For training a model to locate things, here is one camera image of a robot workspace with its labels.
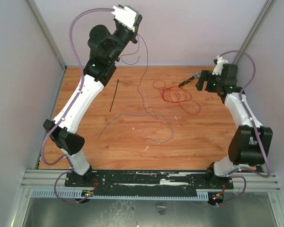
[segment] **gray cable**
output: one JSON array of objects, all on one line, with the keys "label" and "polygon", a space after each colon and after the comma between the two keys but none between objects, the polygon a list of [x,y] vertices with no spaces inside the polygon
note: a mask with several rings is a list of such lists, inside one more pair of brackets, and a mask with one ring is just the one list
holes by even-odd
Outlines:
[{"label": "gray cable", "polygon": [[220,203],[220,204],[217,204],[217,205],[216,205],[217,207],[219,207],[219,206],[221,206],[221,205],[225,205],[225,204],[227,204],[227,203],[230,203],[230,202],[233,202],[233,201],[237,200],[238,198],[240,198],[240,197],[244,194],[244,192],[245,192],[245,190],[246,190],[247,182],[246,182],[245,177],[243,177],[243,176],[237,176],[237,175],[236,175],[236,176],[230,176],[230,178],[242,178],[243,181],[244,181],[243,190],[242,190],[241,193],[240,193],[238,196],[236,196],[235,198],[233,198],[233,199],[231,199],[231,200],[228,200],[228,201],[226,201],[226,202],[222,202],[222,203]]},{"label": "gray cable", "polygon": [[257,131],[256,123],[255,123],[255,121],[253,120],[252,114],[251,114],[251,112],[249,111],[249,109],[247,108],[246,104],[242,101],[242,99],[243,99],[243,98],[242,98],[242,92],[244,91],[244,89],[246,89],[246,88],[251,84],[251,82],[252,82],[253,79],[255,78],[255,74],[256,74],[256,64],[255,64],[254,60],[252,59],[252,57],[251,57],[248,53],[243,52],[243,51],[236,51],[236,50],[234,50],[234,51],[227,51],[227,52],[224,52],[224,53],[220,54],[219,56],[222,57],[223,55],[226,55],[226,54],[228,54],[228,53],[242,53],[242,54],[246,55],[246,56],[250,59],[250,61],[251,61],[251,63],[252,63],[252,66],[253,66],[253,74],[252,74],[252,76],[251,76],[249,82],[248,82],[248,83],[241,89],[241,91],[239,92],[239,96],[240,96],[241,103],[242,103],[242,105],[243,105],[245,111],[247,112],[247,115],[248,115],[249,118],[251,119],[250,121],[251,121],[251,124],[252,124],[252,126],[253,126],[253,128],[254,128],[254,132],[255,132],[255,135],[256,135],[256,138],[257,138],[257,142],[258,142],[258,145],[259,145],[259,147],[260,147],[260,150],[261,150],[263,159],[264,159],[264,161],[265,161],[265,165],[266,165],[266,168],[267,168],[267,174],[264,175],[264,174],[258,173],[258,172],[256,172],[256,171],[253,171],[253,170],[250,169],[250,168],[242,168],[242,169],[249,170],[249,171],[251,171],[251,172],[253,172],[253,173],[256,172],[259,176],[262,176],[262,177],[269,177],[269,176],[271,175],[271,170],[270,170],[270,166],[269,166],[269,163],[268,163],[268,159],[267,159],[267,156],[266,156],[266,152],[265,152],[265,150],[264,150],[264,147],[263,147],[263,144],[262,144],[262,141],[261,141],[259,132]]},{"label": "gray cable", "polygon": [[142,79],[143,79],[143,77],[145,76],[145,74],[146,74],[146,72],[147,72],[147,70],[148,70],[148,48],[147,48],[146,42],[145,42],[145,40],[143,39],[143,37],[140,36],[139,34],[138,34],[138,36],[142,39],[142,41],[144,42],[145,48],[146,48],[146,68],[145,68],[145,71],[144,71],[143,75],[142,75],[141,78],[140,78],[140,83],[139,83],[139,85],[138,85],[138,87],[137,87],[137,91],[138,91],[138,93],[140,94],[140,96],[141,96],[141,98],[142,98],[142,105],[143,105],[143,108],[144,108],[145,112],[148,113],[150,116],[152,116],[154,119],[159,119],[159,118],[156,116],[156,114],[155,114],[155,116],[153,116],[153,115],[151,115],[151,114],[146,110],[146,108],[145,108],[145,106],[144,106],[144,97],[143,97],[142,93],[139,91],[139,87],[141,86]]},{"label": "gray cable", "polygon": [[61,155],[56,161],[54,161],[53,163],[49,163],[46,161],[45,157],[44,157],[44,148],[45,148],[45,144],[46,144],[46,141],[48,140],[48,138],[50,137],[50,135],[52,134],[52,132],[59,126],[59,124],[62,122],[62,119],[65,118],[65,116],[67,115],[67,113],[69,112],[69,110],[71,109],[71,107],[73,106],[73,104],[75,103],[75,101],[77,100],[77,98],[79,97],[79,95],[81,94],[81,91],[83,89],[83,84],[84,84],[84,72],[83,72],[83,67],[82,67],[82,64],[80,62],[80,59],[77,55],[77,52],[76,52],[76,49],[75,49],[75,46],[74,46],[74,43],[73,43],[73,40],[72,40],[72,31],[73,31],[73,28],[74,28],[74,25],[75,23],[81,18],[83,17],[84,15],[87,15],[89,13],[94,13],[94,12],[113,12],[114,9],[107,9],[107,8],[98,8],[98,9],[90,9],[90,10],[87,10],[83,13],[80,13],[78,16],[76,16],[76,18],[73,20],[73,22],[71,23],[71,27],[70,27],[70,32],[69,32],[69,37],[70,37],[70,43],[71,43],[71,49],[75,55],[75,58],[77,60],[77,63],[79,65],[79,68],[80,68],[80,72],[81,72],[81,83],[80,83],[80,87],[79,87],[79,90],[77,92],[77,94],[75,95],[75,97],[72,99],[70,105],[67,107],[67,109],[65,110],[64,114],[62,115],[61,119],[56,123],[56,125],[53,126],[52,129],[49,130],[49,132],[46,134],[44,140],[43,140],[43,143],[42,143],[42,146],[41,146],[41,159],[42,161],[48,165],[48,166],[53,166],[55,165],[56,163],[58,163],[62,158],[66,157],[67,155],[66,154],[63,154]]},{"label": "gray cable", "polygon": [[138,60],[135,62],[135,63],[127,63],[127,62],[125,62],[124,60],[123,60],[123,57],[124,56],[129,56],[129,55],[134,55],[134,54],[136,54],[138,51],[139,51],[139,49],[140,49],[140,41],[139,41],[139,36],[137,35],[137,41],[138,41],[138,49],[134,52],[134,53],[127,53],[127,54],[123,54],[123,55],[121,55],[121,61],[124,63],[124,64],[126,64],[126,65],[135,65],[135,64],[137,64],[138,63],[138,61],[140,60],[140,55],[139,55],[139,57],[138,57]]},{"label": "gray cable", "polygon": [[[170,126],[170,124],[169,124],[167,118],[166,118],[161,112],[159,112],[159,111],[153,110],[153,111],[150,111],[149,113],[158,113],[158,114],[160,114],[160,115],[163,117],[163,119],[166,121],[166,124],[167,124],[167,125],[169,126],[169,128],[171,129],[171,136],[170,136],[170,138],[169,138],[168,140],[165,140],[165,141],[162,141],[162,142],[161,142],[161,141],[154,140],[154,139],[151,139],[151,138],[146,138],[145,140],[152,140],[152,141],[154,141],[154,142],[156,142],[156,143],[166,143],[166,142],[170,141],[170,140],[172,139],[173,135],[174,135],[174,130],[173,130],[173,128]],[[103,133],[104,130],[107,128],[107,126],[108,126],[110,123],[112,123],[112,122],[114,122],[115,120],[117,120],[120,116],[122,116],[122,115],[127,115],[127,116],[135,116],[135,117],[144,117],[144,116],[147,116],[149,113],[145,113],[145,114],[133,114],[133,113],[128,113],[128,114],[127,114],[127,113],[122,113],[122,114],[119,114],[115,119],[113,119],[112,121],[110,121],[109,123],[107,123],[107,125],[104,127],[104,129],[100,132],[100,134],[99,134],[99,136],[98,136],[98,139],[100,139],[102,133]]]}]

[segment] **metal floor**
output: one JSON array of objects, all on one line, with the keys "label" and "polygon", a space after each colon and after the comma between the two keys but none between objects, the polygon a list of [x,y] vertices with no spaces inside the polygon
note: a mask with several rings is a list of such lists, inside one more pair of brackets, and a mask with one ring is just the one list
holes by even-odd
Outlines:
[{"label": "metal floor", "polygon": [[[235,195],[225,194],[225,200]],[[274,227],[267,193],[245,193],[219,208],[205,201],[167,201],[165,214],[157,201],[91,200],[66,205],[57,199],[31,198],[24,227]]]}]

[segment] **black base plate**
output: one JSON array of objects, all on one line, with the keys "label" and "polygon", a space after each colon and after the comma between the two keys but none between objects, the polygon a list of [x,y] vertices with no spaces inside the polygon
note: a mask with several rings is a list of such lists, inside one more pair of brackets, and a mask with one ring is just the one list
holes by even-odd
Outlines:
[{"label": "black base plate", "polygon": [[216,185],[206,180],[204,171],[160,171],[160,170],[89,170],[84,176],[67,174],[66,187],[94,186],[95,195],[103,196],[151,196],[191,197],[197,196],[197,189],[233,189],[229,178],[220,177]]}]

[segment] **cable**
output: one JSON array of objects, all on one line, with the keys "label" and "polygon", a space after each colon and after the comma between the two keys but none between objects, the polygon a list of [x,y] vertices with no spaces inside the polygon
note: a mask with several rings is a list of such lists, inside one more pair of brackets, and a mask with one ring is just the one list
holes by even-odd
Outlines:
[{"label": "cable", "polygon": [[215,196],[217,196],[217,197],[218,197],[218,196],[220,196],[220,195],[224,194],[224,192],[225,192],[225,188],[226,188],[226,187],[225,187],[225,184],[223,183],[223,184],[222,184],[222,192],[217,193]]},{"label": "cable", "polygon": [[[56,179],[55,184],[54,184],[54,186],[53,186],[53,191],[54,191],[55,196],[57,197],[57,199],[59,199],[61,202],[65,203],[65,204],[68,204],[68,205],[76,205],[76,204],[78,204],[78,203],[80,203],[80,202],[82,202],[82,201],[84,201],[84,200],[86,200],[86,199],[91,198],[91,197],[94,196],[94,193],[92,193],[91,195],[86,196],[86,197],[84,197],[83,199],[81,199],[81,200],[79,200],[79,201],[76,201],[76,202],[67,202],[67,201],[65,201],[64,199],[62,199],[62,198],[58,195],[58,192],[57,192],[57,183],[58,183],[58,181],[60,180],[60,178],[61,178],[64,174],[71,174],[72,172],[73,172],[73,168],[71,168],[70,171],[65,171],[65,172],[63,172],[62,174],[60,174],[60,175],[58,176],[58,178]],[[94,188],[94,189],[93,189],[93,192],[95,192],[95,190],[96,190],[96,188],[97,188],[97,185],[95,184],[95,182],[94,182],[94,187],[93,187],[93,188]]]},{"label": "cable", "polygon": [[[162,81],[164,83],[164,86],[163,87],[156,87],[154,86],[154,84],[157,82],[157,81]],[[182,87],[176,87],[176,86],[173,86],[173,87],[166,87],[166,83],[165,81],[161,80],[161,79],[158,79],[158,80],[155,80],[152,84],[152,86],[157,89],[159,91],[159,93],[161,94],[161,98],[163,99],[164,102],[169,102],[169,103],[179,103],[180,107],[184,110],[185,113],[189,114],[189,115],[196,115],[198,114],[200,111],[201,111],[201,106],[200,104],[198,104],[198,102],[194,101],[194,100],[191,100],[192,99],[192,95],[186,91],[184,88]],[[184,92],[185,94],[185,97],[181,96],[180,92],[179,91],[182,91]],[[176,97],[176,100],[173,100],[172,97],[170,96],[170,93],[173,93]],[[189,113],[187,112],[183,106],[181,105],[182,102],[194,102],[196,103],[198,106],[199,106],[199,110],[196,112],[196,113]]]},{"label": "cable", "polygon": [[83,89],[83,84],[84,84],[84,72],[83,72],[83,67],[82,64],[80,62],[80,59],[77,55],[73,40],[72,40],[72,31],[74,28],[75,23],[83,16],[89,14],[89,13],[94,13],[94,12],[113,12],[114,9],[108,9],[108,8],[97,8],[97,9],[90,9],[87,10],[83,13],[80,13],[78,16],[76,16],[76,18],[73,20],[73,22],[71,23],[70,26],[70,32],[69,32],[69,37],[70,37],[70,43],[71,43],[71,49],[75,55],[76,61],[79,65],[80,68],[80,72],[81,72],[81,79],[80,79],[80,87],[79,90],[77,92],[77,94],[75,95],[75,97],[73,98],[73,100],[71,101],[70,105],[67,107],[67,109],[65,110],[64,114],[62,115],[61,119],[56,123],[56,125],[53,126],[53,128],[51,130],[49,130],[49,132],[46,134],[42,146],[41,146],[41,159],[42,161],[47,164],[48,166],[53,166],[56,163],[58,163],[62,158],[66,157],[66,154],[61,155],[56,161],[54,161],[53,163],[49,163],[46,161],[45,157],[44,157],[44,148],[45,148],[45,143],[48,140],[48,138],[50,137],[50,135],[52,134],[52,132],[59,126],[59,124],[62,122],[62,119],[65,118],[65,116],[67,115],[67,113],[69,112],[69,110],[71,109],[71,107],[73,106],[73,104],[75,103],[75,101],[77,100],[77,98],[79,97],[79,94],[81,93],[82,89]]},{"label": "cable", "polygon": [[122,113],[122,114],[119,114],[115,119],[113,119],[112,121],[110,121],[109,123],[107,123],[107,125],[104,127],[104,129],[100,132],[100,134],[99,134],[99,136],[98,136],[98,139],[100,139],[102,133],[103,133],[104,130],[107,128],[107,126],[108,126],[110,123],[112,123],[112,122],[114,122],[115,120],[117,120],[120,116],[122,116],[122,115],[127,115],[127,116],[135,116],[135,117],[144,117],[144,116],[147,116],[147,115],[150,114],[150,113],[158,113],[158,114],[160,114],[160,115],[163,117],[163,119],[166,121],[166,124],[167,124],[167,125],[169,126],[169,128],[171,129],[171,136],[170,136],[170,138],[169,138],[168,140],[165,140],[165,141],[157,141],[157,140],[154,140],[154,139],[151,139],[151,138],[146,138],[145,140],[152,140],[152,141],[154,141],[154,142],[156,142],[156,143],[166,143],[166,142],[170,141],[170,140],[172,139],[172,137],[174,136],[174,130],[173,130],[173,128],[170,126],[170,124],[169,124],[167,118],[166,118],[161,112],[155,111],[155,110],[150,111],[149,113],[146,113],[146,114],[133,114],[133,113],[128,113],[128,114],[127,114],[127,113]]},{"label": "cable", "polygon": [[216,204],[217,207],[219,207],[219,206],[221,206],[221,205],[225,205],[225,204],[227,204],[227,203],[230,203],[230,202],[233,202],[233,201],[237,200],[238,198],[240,198],[240,197],[244,194],[244,192],[245,192],[245,190],[246,190],[246,184],[247,184],[247,182],[246,182],[245,177],[243,177],[243,176],[230,176],[230,178],[242,178],[243,181],[244,181],[243,190],[241,191],[241,193],[240,193],[237,197],[235,197],[235,198],[233,198],[233,199],[231,199],[231,200],[228,200],[228,201],[226,201],[226,202],[222,202],[222,203],[220,203],[220,204]]},{"label": "cable", "polygon": [[142,79],[143,79],[143,77],[145,76],[145,74],[146,74],[146,72],[147,72],[147,69],[148,69],[148,48],[147,48],[147,44],[146,44],[145,40],[143,39],[143,37],[142,37],[141,35],[139,35],[139,34],[137,34],[137,35],[143,40],[144,45],[145,45],[145,48],[146,48],[146,68],[145,68],[144,73],[143,73],[142,76],[140,77],[140,83],[139,83],[139,85],[138,85],[138,87],[137,87],[137,91],[138,91],[138,93],[140,94],[140,96],[141,96],[141,98],[142,98],[142,105],[143,105],[143,108],[144,108],[144,110],[145,110],[145,112],[146,112],[147,114],[133,114],[133,113],[128,113],[128,114],[127,114],[127,113],[122,113],[122,114],[119,114],[115,119],[113,119],[112,121],[110,121],[110,122],[108,122],[108,123],[106,124],[106,126],[104,127],[104,129],[103,129],[103,130],[101,131],[101,133],[99,134],[98,139],[100,139],[102,133],[105,131],[105,129],[107,128],[107,126],[108,126],[110,123],[112,123],[112,122],[114,122],[115,120],[117,120],[117,119],[118,119],[120,116],[122,116],[122,115],[129,115],[129,116],[142,117],[142,116],[147,116],[147,115],[149,114],[149,115],[152,116],[154,119],[159,119],[159,118],[157,117],[157,115],[156,115],[156,113],[158,113],[159,115],[161,115],[161,116],[163,117],[163,119],[165,120],[166,124],[170,127],[172,134],[171,134],[170,138],[169,138],[168,140],[165,140],[165,141],[157,141],[157,140],[154,140],[154,139],[151,139],[151,138],[147,138],[146,140],[152,140],[152,141],[154,141],[154,142],[156,142],[156,143],[166,143],[166,142],[170,141],[170,140],[172,139],[173,135],[174,135],[174,130],[173,130],[173,128],[172,128],[171,125],[169,124],[169,122],[168,122],[167,118],[164,116],[164,114],[162,114],[162,113],[159,112],[159,111],[150,111],[150,112],[148,112],[148,111],[146,110],[146,108],[145,108],[145,106],[144,106],[144,97],[143,97],[143,95],[141,94],[141,92],[139,91],[139,87],[141,86]]},{"label": "cable", "polygon": [[250,122],[251,122],[251,124],[252,124],[252,126],[254,128],[254,132],[255,132],[255,135],[256,135],[256,138],[257,138],[257,142],[258,142],[258,145],[260,147],[261,153],[263,155],[263,159],[265,161],[265,165],[266,165],[266,168],[267,168],[267,174],[264,175],[264,174],[258,173],[256,171],[254,171],[254,170],[252,170],[250,168],[246,168],[246,167],[243,167],[242,169],[249,170],[249,171],[251,171],[253,173],[256,173],[257,175],[262,176],[262,177],[269,177],[271,175],[271,170],[270,170],[270,166],[269,166],[268,159],[267,159],[267,156],[266,156],[266,152],[264,150],[264,147],[263,147],[263,144],[262,144],[259,132],[257,131],[257,126],[256,126],[256,123],[255,123],[255,121],[253,119],[253,116],[252,116],[251,112],[249,111],[249,109],[247,108],[246,104],[244,103],[243,97],[242,97],[242,92],[244,91],[244,89],[246,89],[251,84],[253,79],[255,78],[256,64],[255,64],[254,60],[252,59],[252,57],[249,54],[247,54],[246,52],[243,52],[243,51],[236,51],[236,50],[234,50],[234,51],[227,51],[227,52],[224,52],[224,53],[220,54],[219,56],[222,57],[222,56],[224,56],[224,55],[226,55],[228,53],[234,53],[234,52],[246,55],[250,59],[250,61],[252,63],[252,66],[253,66],[253,74],[252,74],[249,82],[239,92],[239,96],[240,96],[240,101],[241,101],[245,111],[247,112],[249,118],[251,119]]},{"label": "cable", "polygon": [[112,104],[111,104],[110,109],[109,109],[110,112],[112,111],[112,108],[113,108],[113,104],[114,104],[114,100],[115,100],[115,95],[116,95],[117,89],[118,89],[118,83],[119,83],[119,79],[117,79],[117,85],[115,86],[115,94],[114,94],[113,101],[112,101]]},{"label": "cable", "polygon": [[121,61],[124,63],[124,64],[126,64],[126,65],[135,65],[135,64],[137,64],[138,63],[138,61],[140,60],[140,55],[139,55],[139,57],[138,57],[138,60],[135,62],[135,63],[127,63],[127,62],[125,62],[124,60],[123,60],[123,57],[124,56],[128,56],[128,55],[134,55],[134,54],[136,54],[138,51],[139,51],[139,49],[140,49],[140,41],[139,41],[139,36],[137,35],[137,41],[138,41],[138,49],[136,50],[136,52],[134,52],[134,53],[127,53],[127,54],[123,54],[123,55],[121,55]]},{"label": "cable", "polygon": [[94,189],[93,189],[93,193],[95,194],[95,191],[98,187],[98,180],[96,178],[91,179],[91,181],[94,183]]},{"label": "cable", "polygon": [[150,116],[152,116],[154,119],[159,119],[159,118],[156,116],[156,114],[155,114],[155,116],[153,116],[153,115],[150,114],[150,112],[148,112],[148,111],[146,110],[146,108],[145,108],[145,106],[144,106],[144,97],[143,97],[142,93],[139,91],[139,87],[141,86],[142,79],[143,79],[143,77],[145,76],[145,74],[146,74],[146,72],[147,72],[147,70],[148,70],[148,48],[147,48],[146,42],[145,42],[145,40],[143,39],[143,37],[140,36],[139,34],[137,34],[137,35],[142,39],[142,41],[144,42],[145,48],[146,48],[146,68],[145,68],[145,71],[144,71],[143,75],[142,75],[141,78],[140,78],[140,82],[139,82],[139,85],[138,85],[138,87],[137,87],[137,91],[138,91],[138,93],[140,94],[140,96],[141,96],[141,98],[142,98],[142,105],[143,105],[143,109],[145,110],[145,112],[148,113]]}]

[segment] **red wire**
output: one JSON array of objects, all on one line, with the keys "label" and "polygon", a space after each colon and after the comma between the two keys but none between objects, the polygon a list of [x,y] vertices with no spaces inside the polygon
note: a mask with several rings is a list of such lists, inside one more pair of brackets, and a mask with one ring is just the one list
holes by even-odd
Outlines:
[{"label": "red wire", "polygon": [[93,178],[93,179],[91,179],[92,180],[92,182],[94,183],[94,189],[93,189],[93,192],[95,192],[95,190],[97,189],[97,187],[98,187],[98,180],[96,179],[96,178]]},{"label": "red wire", "polygon": [[223,184],[223,190],[219,194],[222,195],[224,193],[224,191],[225,191],[225,184]]},{"label": "red wire", "polygon": [[[164,86],[163,87],[155,87],[155,83],[157,81],[161,81],[164,83]],[[186,91],[184,88],[182,87],[176,87],[176,86],[173,86],[173,87],[166,87],[166,83],[165,81],[161,80],[161,79],[158,79],[158,80],[155,80],[152,84],[152,86],[157,89],[159,91],[159,93],[161,94],[161,97],[163,99],[164,102],[168,102],[168,103],[179,103],[179,106],[184,110],[185,113],[187,114],[190,114],[190,115],[195,115],[195,114],[198,114],[200,113],[201,111],[201,106],[200,104],[198,104],[196,101],[192,100],[192,95]],[[171,94],[174,94],[173,96],[176,97],[176,100],[173,100]],[[189,113],[188,111],[186,111],[183,106],[181,105],[181,103],[183,102],[194,102],[196,103],[198,106],[199,106],[199,110],[196,112],[196,113]]]}]

